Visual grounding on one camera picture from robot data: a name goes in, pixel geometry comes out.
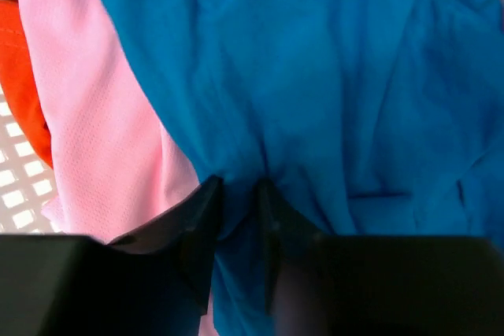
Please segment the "black plastic object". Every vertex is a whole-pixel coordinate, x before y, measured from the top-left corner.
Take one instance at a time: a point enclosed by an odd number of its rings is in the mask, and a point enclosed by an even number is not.
[[[276,334],[504,335],[504,263],[469,237],[330,237],[257,187]]]
[[[153,222],[103,246],[0,236],[0,335],[196,336],[221,226],[212,177]]]

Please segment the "blue shirt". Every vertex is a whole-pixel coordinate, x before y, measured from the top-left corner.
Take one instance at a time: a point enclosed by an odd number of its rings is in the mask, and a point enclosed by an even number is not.
[[[337,234],[504,246],[498,0],[102,0],[200,180],[224,178],[220,336],[272,334],[250,191]]]

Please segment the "fabric fold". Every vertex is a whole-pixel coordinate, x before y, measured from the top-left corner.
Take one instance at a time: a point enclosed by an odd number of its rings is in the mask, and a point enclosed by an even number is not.
[[[504,170],[499,0],[102,1],[200,180],[224,178],[220,336],[272,334],[261,177],[328,233],[503,240],[502,194],[475,189]]]
[[[198,185],[152,110],[100,0],[19,0],[58,196],[43,214],[64,232],[109,242]],[[212,316],[201,336],[213,335]]]
[[[40,107],[17,0],[0,0],[0,83],[7,105],[35,153],[51,168],[50,132]]]

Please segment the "white plastic basket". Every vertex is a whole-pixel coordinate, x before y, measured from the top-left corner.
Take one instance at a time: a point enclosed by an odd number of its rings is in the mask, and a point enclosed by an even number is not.
[[[35,155],[0,85],[0,232],[57,232],[40,213],[55,188],[53,171]]]

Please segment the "wrinkled cloth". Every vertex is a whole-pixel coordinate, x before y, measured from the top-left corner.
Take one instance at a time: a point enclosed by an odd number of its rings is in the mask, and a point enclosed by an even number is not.
[[[43,214],[102,242],[177,205],[198,185],[152,110],[100,0],[19,0],[58,196]],[[211,316],[201,336],[214,335]]]
[[[224,178],[220,336],[272,334],[249,205],[263,176],[331,234],[504,246],[499,0],[102,1],[200,181]]]
[[[0,0],[0,83],[14,120],[35,153],[52,168],[50,132],[40,107],[17,0]]]

